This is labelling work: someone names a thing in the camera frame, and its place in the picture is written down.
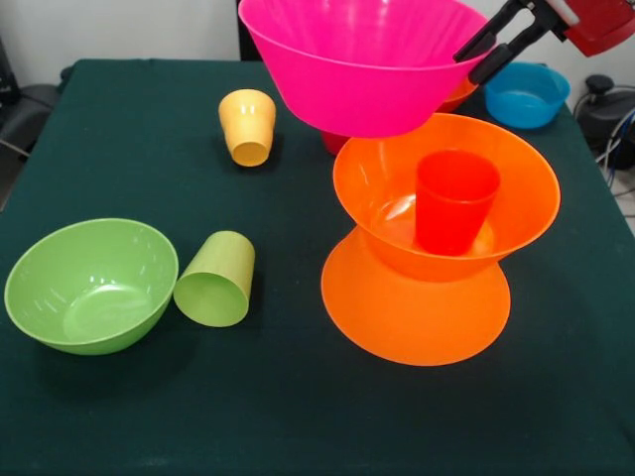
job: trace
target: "pink bowl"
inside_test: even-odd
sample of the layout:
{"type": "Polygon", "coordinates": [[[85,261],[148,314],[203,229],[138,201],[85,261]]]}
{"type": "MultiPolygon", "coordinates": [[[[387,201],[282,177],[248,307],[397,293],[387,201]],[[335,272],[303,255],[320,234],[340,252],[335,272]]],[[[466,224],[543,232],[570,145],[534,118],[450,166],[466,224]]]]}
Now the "pink bowl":
{"type": "Polygon", "coordinates": [[[242,0],[239,15],[289,109],[352,137],[426,122],[479,61],[452,55],[486,23],[455,0],[242,0]]]}

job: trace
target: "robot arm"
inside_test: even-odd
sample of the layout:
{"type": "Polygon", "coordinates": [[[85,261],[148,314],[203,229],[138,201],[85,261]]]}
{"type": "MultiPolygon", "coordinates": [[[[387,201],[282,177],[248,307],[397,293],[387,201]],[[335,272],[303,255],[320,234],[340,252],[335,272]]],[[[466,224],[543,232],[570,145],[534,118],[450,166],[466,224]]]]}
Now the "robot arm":
{"type": "Polygon", "coordinates": [[[456,55],[465,61],[489,54],[470,73],[473,84],[484,84],[527,47],[553,32],[570,40],[586,56],[610,50],[635,33],[635,0],[508,0],[500,11],[456,55]],[[536,20],[509,44],[496,36],[523,9],[536,20]]]}

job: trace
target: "bowl rim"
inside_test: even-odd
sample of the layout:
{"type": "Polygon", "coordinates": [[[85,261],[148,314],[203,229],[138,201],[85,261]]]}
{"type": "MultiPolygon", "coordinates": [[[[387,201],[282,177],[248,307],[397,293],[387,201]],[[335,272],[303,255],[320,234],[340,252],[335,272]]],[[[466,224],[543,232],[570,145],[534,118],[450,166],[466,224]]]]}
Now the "bowl rim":
{"type": "MultiPolygon", "coordinates": [[[[554,79],[557,83],[559,83],[559,84],[556,84],[556,87],[559,89],[558,93],[561,96],[561,98],[557,100],[547,101],[543,99],[543,101],[545,101],[545,104],[549,106],[562,106],[572,93],[572,84],[561,72],[548,67],[546,64],[541,64],[538,62],[528,62],[528,61],[513,61],[507,64],[501,71],[498,72],[498,74],[502,74],[505,72],[509,74],[516,74],[519,71],[522,71],[523,69],[525,70],[531,69],[534,71],[540,71],[539,68],[541,68],[544,72],[547,72],[552,77],[552,79],[554,79]]],[[[508,88],[500,89],[500,90],[497,90],[495,88],[494,78],[492,78],[491,81],[485,84],[485,94],[488,94],[491,96],[503,96],[506,93],[508,93],[509,92],[508,88]]]]}
{"type": "Polygon", "coordinates": [[[172,242],[168,239],[168,237],[165,234],[163,234],[161,231],[159,231],[157,228],[155,228],[153,226],[150,226],[150,225],[148,225],[146,223],[143,223],[141,221],[132,220],[132,219],[128,219],[128,218],[94,218],[94,219],[90,219],[90,220],[79,221],[79,222],[73,223],[71,225],[67,225],[67,226],[64,226],[62,228],[59,228],[56,231],[53,231],[52,233],[49,233],[45,237],[41,238],[40,240],[38,240],[33,245],[31,245],[29,247],[29,249],[22,254],[22,256],[18,259],[18,261],[16,261],[15,265],[13,265],[13,268],[11,269],[11,272],[9,273],[9,276],[7,277],[7,283],[6,283],[5,288],[4,288],[4,305],[5,305],[5,308],[7,309],[7,314],[9,314],[9,318],[14,323],[14,325],[16,327],[18,327],[22,332],[24,332],[29,337],[31,337],[31,338],[33,338],[35,340],[38,340],[38,341],[40,341],[42,343],[45,343],[45,344],[56,345],[56,346],[60,346],[60,347],[68,347],[68,348],[70,348],[70,347],[81,347],[81,346],[98,344],[98,343],[101,343],[101,342],[105,342],[105,341],[108,341],[108,340],[115,339],[115,338],[120,337],[120,336],[122,336],[124,334],[127,334],[131,330],[133,330],[133,329],[135,329],[137,327],[140,327],[141,325],[146,323],[148,321],[148,319],[152,318],[152,316],[154,316],[157,312],[159,312],[159,310],[161,310],[161,308],[166,304],[166,300],[169,300],[172,297],[172,292],[174,290],[174,286],[175,286],[175,284],[177,282],[177,277],[178,276],[179,276],[179,255],[177,254],[177,250],[175,249],[175,247],[172,244],[172,242]],[[168,294],[165,297],[163,297],[163,299],[161,299],[160,303],[153,308],[152,312],[149,312],[148,315],[143,320],[141,320],[140,322],[137,322],[136,324],[131,325],[130,327],[127,327],[124,330],[118,331],[118,332],[116,332],[114,334],[111,334],[111,335],[108,335],[108,336],[104,336],[104,337],[100,337],[100,338],[97,338],[97,339],[90,339],[90,340],[86,340],[86,341],[64,342],[64,341],[59,341],[59,340],[43,338],[42,336],[37,335],[34,332],[31,332],[31,331],[27,330],[20,323],[20,321],[13,316],[13,312],[11,310],[11,307],[9,306],[9,288],[11,287],[11,283],[14,280],[14,275],[17,272],[18,267],[22,264],[22,262],[24,260],[26,260],[31,255],[31,253],[33,253],[33,251],[37,247],[39,247],[40,245],[42,245],[46,241],[49,241],[54,236],[62,234],[64,232],[68,231],[69,229],[79,228],[79,227],[82,227],[82,226],[87,226],[87,225],[91,225],[91,224],[94,224],[94,223],[103,223],[103,222],[119,222],[119,223],[128,223],[128,224],[134,224],[134,225],[137,225],[137,226],[141,226],[141,227],[143,227],[143,228],[145,228],[147,230],[150,230],[151,232],[155,233],[156,235],[158,235],[168,245],[168,248],[171,251],[171,256],[174,259],[174,264],[175,264],[175,272],[174,272],[174,276],[172,278],[172,286],[171,286],[171,289],[168,291],[168,294]]]}
{"type": "Polygon", "coordinates": [[[488,121],[483,121],[481,119],[476,119],[476,118],[469,117],[469,116],[460,116],[460,115],[457,115],[457,114],[444,113],[444,112],[436,112],[435,114],[433,114],[431,116],[429,121],[434,120],[436,117],[437,118],[443,118],[444,120],[449,119],[449,120],[454,120],[454,121],[484,123],[488,127],[493,127],[495,129],[497,129],[499,132],[501,132],[504,135],[512,136],[515,140],[523,142],[527,147],[529,147],[533,152],[535,152],[537,157],[540,158],[540,160],[546,166],[546,169],[547,169],[547,171],[549,173],[549,177],[551,179],[551,184],[554,187],[554,190],[556,192],[556,202],[554,204],[554,210],[550,214],[549,219],[546,220],[545,224],[540,228],[540,230],[536,231],[531,238],[528,238],[527,240],[523,241],[522,243],[519,243],[519,244],[517,244],[517,245],[515,245],[513,247],[509,247],[509,248],[504,249],[504,250],[488,253],[488,254],[482,255],[482,256],[435,255],[433,253],[428,253],[428,252],[426,252],[424,250],[416,250],[416,249],[408,248],[408,247],[403,246],[403,245],[401,245],[399,243],[395,243],[393,241],[387,241],[385,238],[381,237],[375,231],[373,231],[365,223],[360,223],[357,220],[357,218],[355,217],[355,215],[351,212],[350,207],[346,206],[344,204],[344,202],[342,201],[341,193],[340,193],[340,190],[339,190],[339,188],[337,186],[336,177],[337,177],[338,164],[341,164],[341,160],[339,159],[340,155],[344,154],[348,150],[348,148],[351,147],[350,144],[354,144],[356,141],[360,141],[360,140],[361,141],[395,140],[395,139],[398,139],[398,138],[403,137],[403,136],[408,136],[410,134],[418,133],[418,131],[421,129],[421,127],[425,127],[425,124],[424,124],[419,129],[416,129],[415,131],[411,131],[411,132],[409,132],[407,134],[404,134],[402,136],[395,136],[395,137],[381,138],[381,139],[355,139],[355,138],[352,138],[348,142],[346,142],[346,144],[344,144],[344,146],[341,148],[341,150],[339,151],[339,154],[337,154],[337,157],[335,158],[335,164],[333,166],[333,173],[332,173],[333,185],[334,185],[335,194],[337,195],[337,199],[339,200],[339,203],[341,204],[342,208],[346,211],[348,216],[350,216],[353,219],[353,221],[355,222],[355,225],[358,226],[360,229],[362,229],[365,233],[368,233],[369,235],[371,235],[374,239],[379,240],[382,243],[384,243],[384,244],[386,244],[386,245],[388,245],[388,246],[390,246],[392,248],[398,249],[400,251],[404,251],[406,253],[412,253],[412,254],[417,255],[417,256],[423,256],[423,257],[427,257],[427,258],[447,260],[447,261],[453,261],[453,262],[474,262],[474,261],[479,261],[479,260],[490,260],[490,259],[502,260],[504,257],[506,257],[506,256],[508,256],[508,255],[510,255],[510,254],[522,249],[522,248],[525,248],[526,246],[529,246],[530,244],[532,244],[533,242],[538,240],[541,236],[543,236],[547,232],[547,230],[549,230],[552,227],[552,225],[556,221],[556,218],[558,217],[558,214],[560,213],[560,208],[561,208],[561,205],[562,205],[562,191],[561,191],[561,188],[560,188],[560,183],[558,182],[558,176],[556,176],[556,172],[554,172],[554,169],[552,168],[551,164],[540,153],[540,151],[538,151],[538,149],[536,149],[534,146],[532,146],[529,142],[527,142],[522,137],[517,136],[516,134],[511,133],[507,129],[504,129],[504,128],[500,127],[500,126],[497,126],[496,124],[492,124],[491,122],[488,122],[488,121]]]}
{"type": "MultiPolygon", "coordinates": [[[[481,61],[483,58],[485,58],[485,56],[487,55],[487,53],[484,53],[478,57],[472,58],[472,59],[468,59],[467,61],[462,61],[462,62],[453,62],[453,63],[449,63],[449,64],[445,64],[445,65],[435,65],[435,66],[382,66],[382,65],[378,65],[378,64],[365,64],[362,62],[351,62],[351,61],[342,61],[340,59],[331,59],[331,58],[327,58],[327,57],[321,57],[319,55],[314,55],[311,53],[307,53],[307,52],[303,52],[302,50],[298,50],[297,48],[293,48],[290,47],[288,45],[285,45],[283,43],[280,43],[277,40],[272,39],[271,37],[261,33],[260,31],[258,31],[258,29],[254,28],[254,26],[248,22],[247,20],[245,20],[245,15],[244,15],[244,10],[245,5],[248,4],[249,2],[253,2],[255,0],[242,0],[240,2],[240,4],[238,5],[238,17],[240,18],[240,20],[242,21],[242,23],[247,27],[247,30],[249,31],[249,33],[251,33],[252,35],[257,35],[258,37],[260,37],[261,39],[276,45],[279,48],[282,48],[284,50],[287,50],[289,52],[293,52],[296,53],[298,55],[301,55],[303,57],[307,57],[307,58],[311,58],[314,60],[322,60],[322,61],[326,61],[326,62],[330,62],[332,64],[339,64],[339,65],[343,65],[343,66],[353,66],[353,67],[359,67],[359,68],[363,68],[363,69],[371,69],[371,70],[376,70],[376,71],[401,71],[401,72],[420,72],[420,71],[436,71],[436,70],[449,70],[449,69],[454,69],[457,67],[464,67],[466,65],[476,65],[479,61],[481,61]]],[[[483,26],[485,26],[485,24],[487,23],[487,18],[480,13],[478,10],[476,10],[475,8],[470,7],[469,5],[465,5],[457,0],[448,0],[450,2],[452,2],[455,5],[460,6],[461,8],[464,8],[466,10],[469,10],[471,13],[473,13],[475,16],[478,16],[482,19],[483,21],[483,26]]]]}

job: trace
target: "cup rim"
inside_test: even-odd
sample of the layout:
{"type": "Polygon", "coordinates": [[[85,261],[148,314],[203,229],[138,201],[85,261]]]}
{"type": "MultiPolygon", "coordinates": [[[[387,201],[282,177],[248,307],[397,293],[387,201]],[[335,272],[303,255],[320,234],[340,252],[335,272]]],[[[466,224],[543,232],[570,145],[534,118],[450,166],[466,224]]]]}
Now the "cup rim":
{"type": "Polygon", "coordinates": [[[201,325],[205,325],[207,327],[230,327],[232,325],[237,324],[238,322],[240,322],[242,319],[245,318],[245,316],[247,315],[247,313],[249,312],[249,296],[244,292],[244,290],[238,286],[236,283],[234,283],[232,280],[230,280],[229,278],[227,278],[226,276],[223,276],[220,273],[213,273],[210,271],[197,271],[194,273],[189,273],[186,276],[181,276],[177,282],[175,283],[175,304],[177,305],[177,307],[179,308],[179,310],[183,313],[184,316],[186,316],[188,319],[193,320],[194,322],[201,324],[201,325]],[[241,296],[241,305],[242,308],[244,308],[244,311],[240,312],[240,317],[232,324],[228,324],[228,325],[217,325],[217,324],[210,324],[208,322],[205,322],[203,320],[194,318],[191,316],[190,313],[185,312],[181,305],[179,304],[179,302],[177,301],[177,287],[179,286],[179,284],[183,285],[184,281],[189,280],[190,278],[194,278],[194,277],[200,277],[200,276],[205,276],[205,277],[213,277],[216,279],[220,279],[222,280],[224,283],[228,283],[230,284],[233,288],[237,289],[240,292],[240,296],[241,296]]]}
{"type": "Polygon", "coordinates": [[[492,198],[494,198],[496,196],[496,194],[498,193],[498,190],[500,189],[500,183],[501,183],[500,172],[498,171],[496,166],[494,166],[486,158],[484,158],[482,156],[479,156],[478,154],[472,154],[472,153],[470,153],[470,154],[475,156],[475,157],[478,157],[479,160],[482,160],[482,161],[486,162],[488,164],[487,167],[491,168],[491,171],[494,172],[494,176],[496,177],[496,186],[494,187],[494,189],[491,192],[489,192],[485,196],[481,196],[480,198],[476,198],[476,199],[450,198],[448,196],[445,196],[445,195],[442,195],[442,194],[436,192],[435,190],[431,189],[429,186],[423,184],[422,181],[421,181],[421,177],[420,177],[420,168],[421,168],[422,164],[427,159],[431,158],[432,156],[435,156],[437,154],[442,154],[444,152],[462,152],[462,151],[459,151],[458,149],[446,149],[446,150],[436,151],[436,152],[433,152],[433,153],[428,154],[425,157],[423,157],[419,161],[419,164],[417,165],[417,184],[420,184],[421,187],[426,191],[426,193],[428,193],[429,195],[433,196],[434,198],[436,198],[439,201],[444,201],[445,203],[457,203],[457,204],[483,203],[483,202],[491,200],[492,198]]]}

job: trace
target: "black chair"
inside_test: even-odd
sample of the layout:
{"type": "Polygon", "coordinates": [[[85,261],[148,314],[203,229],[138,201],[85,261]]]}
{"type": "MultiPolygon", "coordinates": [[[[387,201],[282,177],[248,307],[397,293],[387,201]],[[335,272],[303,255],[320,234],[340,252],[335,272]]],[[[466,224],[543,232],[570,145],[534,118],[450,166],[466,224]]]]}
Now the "black chair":
{"type": "MultiPolygon", "coordinates": [[[[238,13],[238,4],[240,0],[236,0],[236,14],[238,13]]],[[[238,19],[238,40],[240,42],[240,59],[243,61],[262,61],[256,45],[251,39],[251,35],[247,31],[247,28],[238,19]]]]}

